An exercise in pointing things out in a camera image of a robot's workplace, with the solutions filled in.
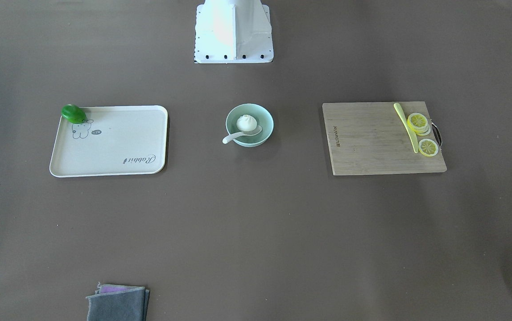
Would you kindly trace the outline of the white ceramic soup spoon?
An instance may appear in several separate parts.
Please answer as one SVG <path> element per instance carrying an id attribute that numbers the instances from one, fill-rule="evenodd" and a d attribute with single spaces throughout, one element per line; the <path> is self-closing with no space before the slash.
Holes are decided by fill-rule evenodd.
<path id="1" fill-rule="evenodd" d="M 258 125 L 252 131 L 236 132 L 236 133 L 230 134 L 230 135 L 226 136 L 225 138 L 223 138 L 222 143 L 228 144 L 231 141 L 236 140 L 237 138 L 242 137 L 242 136 L 256 136 L 256 135 L 260 134 L 260 132 L 262 132 L 262 130 L 263 130 L 262 126 Z"/>

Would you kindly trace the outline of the mint green bowl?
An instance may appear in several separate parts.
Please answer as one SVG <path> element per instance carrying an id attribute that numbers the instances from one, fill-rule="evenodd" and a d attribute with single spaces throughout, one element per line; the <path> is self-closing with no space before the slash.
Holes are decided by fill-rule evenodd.
<path id="1" fill-rule="evenodd" d="M 243 115 L 250 115 L 256 120 L 256 124 L 262 127 L 260 133 L 255 136 L 240 136 L 235 138 L 233 142 L 243 146 L 244 148 L 255 148 L 266 142 L 273 133 L 274 120 L 270 112 L 258 105 L 253 103 L 240 104 L 233 108 L 226 117 L 225 127 L 227 134 L 235 134 L 240 130 L 236 126 L 237 120 Z"/>

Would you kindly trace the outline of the wooden cutting board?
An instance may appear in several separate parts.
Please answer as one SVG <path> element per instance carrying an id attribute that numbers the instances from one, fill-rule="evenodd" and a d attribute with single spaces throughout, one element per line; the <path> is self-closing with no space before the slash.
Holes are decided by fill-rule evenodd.
<path id="1" fill-rule="evenodd" d="M 447 170 L 441 152 L 414 152 L 393 102 L 323 103 L 322 112 L 335 176 Z"/>

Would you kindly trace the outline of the yellow plastic knife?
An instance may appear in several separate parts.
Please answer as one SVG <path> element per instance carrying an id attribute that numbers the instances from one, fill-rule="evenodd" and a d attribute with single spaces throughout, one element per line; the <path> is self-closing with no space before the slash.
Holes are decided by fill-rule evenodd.
<path id="1" fill-rule="evenodd" d="M 407 116 L 405 116 L 405 112 L 404 112 L 403 108 L 401 107 L 401 104 L 394 103 L 393 108 L 395 109 L 397 115 L 401 119 L 401 122 L 403 123 L 403 126 L 409 136 L 409 139 L 410 139 L 410 142 L 411 142 L 411 145 L 413 148 L 413 152 L 415 154 L 419 153 L 417 135 L 415 134 L 414 130 L 408 125 Z"/>

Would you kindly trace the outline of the cream rabbit print tray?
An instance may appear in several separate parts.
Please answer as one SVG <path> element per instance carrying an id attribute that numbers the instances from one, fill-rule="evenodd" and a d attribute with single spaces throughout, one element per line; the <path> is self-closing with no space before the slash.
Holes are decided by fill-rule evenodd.
<path id="1" fill-rule="evenodd" d="M 50 160 L 55 177 L 141 175 L 166 163 L 169 115 L 152 106 L 84 107 L 87 120 L 62 117 Z"/>

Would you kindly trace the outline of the green pepper toy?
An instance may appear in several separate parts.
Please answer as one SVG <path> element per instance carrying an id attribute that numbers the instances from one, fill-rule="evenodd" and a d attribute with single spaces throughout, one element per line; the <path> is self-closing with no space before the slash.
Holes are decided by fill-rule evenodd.
<path id="1" fill-rule="evenodd" d="M 74 104 L 67 104 L 62 108 L 62 117 L 72 124 L 82 124 L 87 119 L 83 109 Z"/>

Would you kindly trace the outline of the grey folded cloth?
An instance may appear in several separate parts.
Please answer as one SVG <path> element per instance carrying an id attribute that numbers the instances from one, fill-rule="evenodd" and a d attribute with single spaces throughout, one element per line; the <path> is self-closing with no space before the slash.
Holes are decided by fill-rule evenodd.
<path id="1" fill-rule="evenodd" d="M 143 286 L 98 283 L 87 296 L 87 321 L 145 321 L 150 290 Z"/>

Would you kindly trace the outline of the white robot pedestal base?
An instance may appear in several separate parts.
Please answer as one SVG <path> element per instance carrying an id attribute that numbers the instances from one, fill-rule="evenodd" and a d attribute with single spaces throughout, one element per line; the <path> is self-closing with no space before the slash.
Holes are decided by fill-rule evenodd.
<path id="1" fill-rule="evenodd" d="M 206 0 L 196 7 L 194 63 L 252 64 L 273 59 L 269 6 L 260 0 Z"/>

